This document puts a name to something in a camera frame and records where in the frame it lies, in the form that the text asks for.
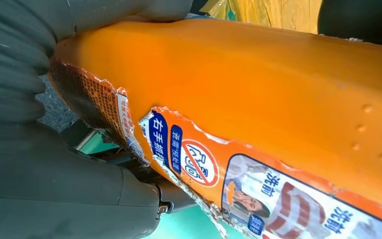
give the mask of red prohibition circle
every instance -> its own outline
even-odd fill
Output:
[[[204,151],[204,153],[208,156],[208,158],[210,159],[211,163],[213,164],[213,170],[214,170],[214,178],[211,182],[208,182],[208,180],[205,178],[204,174],[202,173],[201,169],[198,167],[198,164],[197,162],[195,161],[195,159],[191,156],[188,148],[187,148],[187,145],[195,145],[197,146],[198,148],[202,149]],[[206,186],[206,187],[212,187],[214,185],[217,184],[217,181],[219,179],[219,169],[218,169],[218,166],[217,166],[217,163],[216,163],[216,160],[214,160],[214,157],[213,157],[213,154],[211,154],[211,152],[204,146],[202,145],[200,142],[198,141],[195,141],[195,140],[192,140],[192,139],[184,139],[182,140],[182,144],[181,146],[184,148],[184,151],[186,153],[186,155],[188,156],[188,158],[190,158],[190,161],[193,163],[197,173],[201,176],[201,178],[204,180],[204,182],[200,182],[200,181],[197,181],[193,176],[191,176],[184,168],[184,172],[192,179],[194,180],[195,182],[197,182],[198,184],[202,185],[202,186]]]

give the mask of yellow bag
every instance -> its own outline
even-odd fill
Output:
[[[200,10],[210,16],[317,33],[321,0],[209,0]]]

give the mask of torn sticker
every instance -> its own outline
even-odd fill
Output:
[[[140,121],[153,158],[219,229],[223,220],[248,237],[382,238],[382,219],[348,203],[330,182],[254,147],[205,133],[168,108]]]
[[[87,125],[104,130],[104,135],[130,150],[148,166],[149,161],[134,136],[125,89],[115,89],[107,79],[100,79],[85,69],[63,63],[57,58],[51,61],[50,81],[65,104]]]

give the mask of no smoking sign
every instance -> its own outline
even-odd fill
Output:
[[[184,139],[181,145],[183,171],[195,182],[212,187],[219,180],[219,169],[211,152],[200,142]]]

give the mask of green surface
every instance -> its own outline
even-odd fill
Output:
[[[114,143],[103,143],[101,139],[101,134],[97,133],[94,135],[84,146],[79,149],[85,154],[98,153],[112,148],[117,148],[118,145]]]
[[[103,143],[101,135],[96,134],[82,148],[84,153],[96,153],[116,147]],[[229,238],[245,237],[232,227],[224,224]],[[208,216],[199,206],[187,208],[174,214],[163,214],[157,229],[146,239],[219,239],[220,234]]]

